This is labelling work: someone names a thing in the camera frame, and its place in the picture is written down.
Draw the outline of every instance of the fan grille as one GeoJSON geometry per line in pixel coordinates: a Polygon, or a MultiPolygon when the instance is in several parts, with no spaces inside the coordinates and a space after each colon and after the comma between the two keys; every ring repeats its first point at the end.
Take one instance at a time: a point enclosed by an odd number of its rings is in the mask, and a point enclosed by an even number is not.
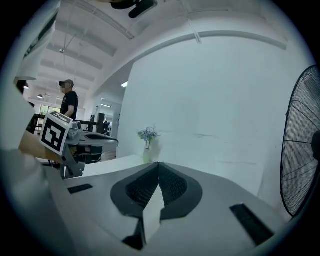
{"type": "Polygon", "coordinates": [[[286,119],[281,159],[281,195],[292,216],[308,200],[318,161],[312,137],[320,129],[320,74],[316,66],[303,72],[293,90],[286,119]]]}

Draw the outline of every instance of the white vase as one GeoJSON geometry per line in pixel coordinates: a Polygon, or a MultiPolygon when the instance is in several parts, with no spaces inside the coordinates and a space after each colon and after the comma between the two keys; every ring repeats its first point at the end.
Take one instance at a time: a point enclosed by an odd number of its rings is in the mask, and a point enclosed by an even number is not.
{"type": "Polygon", "coordinates": [[[145,164],[147,163],[151,163],[152,162],[152,159],[151,159],[151,151],[149,148],[146,148],[143,152],[143,162],[145,164]]]}

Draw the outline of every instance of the black t-shirt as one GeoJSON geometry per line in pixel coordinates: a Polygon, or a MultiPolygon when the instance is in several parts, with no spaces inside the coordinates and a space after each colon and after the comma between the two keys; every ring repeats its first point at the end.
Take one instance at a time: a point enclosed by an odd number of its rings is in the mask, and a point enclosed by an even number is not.
{"type": "Polygon", "coordinates": [[[63,97],[60,113],[65,115],[68,112],[68,106],[74,106],[74,111],[71,119],[76,120],[77,118],[77,110],[78,110],[79,98],[75,91],[70,91],[63,97]]]}

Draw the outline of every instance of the ceiling light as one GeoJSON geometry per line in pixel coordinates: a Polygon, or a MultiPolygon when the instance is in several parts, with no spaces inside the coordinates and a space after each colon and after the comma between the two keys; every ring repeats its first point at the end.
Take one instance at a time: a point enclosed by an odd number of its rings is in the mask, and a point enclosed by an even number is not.
{"type": "Polygon", "coordinates": [[[127,85],[128,85],[128,82],[125,82],[124,84],[121,84],[121,86],[122,86],[123,88],[126,88],[127,85]]]}

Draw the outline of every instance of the cap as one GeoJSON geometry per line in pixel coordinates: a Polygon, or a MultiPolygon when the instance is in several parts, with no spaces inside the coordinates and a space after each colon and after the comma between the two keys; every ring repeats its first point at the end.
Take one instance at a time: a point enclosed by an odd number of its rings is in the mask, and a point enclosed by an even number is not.
{"type": "Polygon", "coordinates": [[[72,81],[72,80],[70,80],[70,79],[65,80],[65,81],[60,81],[60,82],[59,82],[59,85],[62,87],[62,86],[64,86],[64,85],[65,85],[65,83],[71,84],[71,85],[72,85],[72,87],[74,87],[74,86],[75,86],[74,81],[72,81]]]}

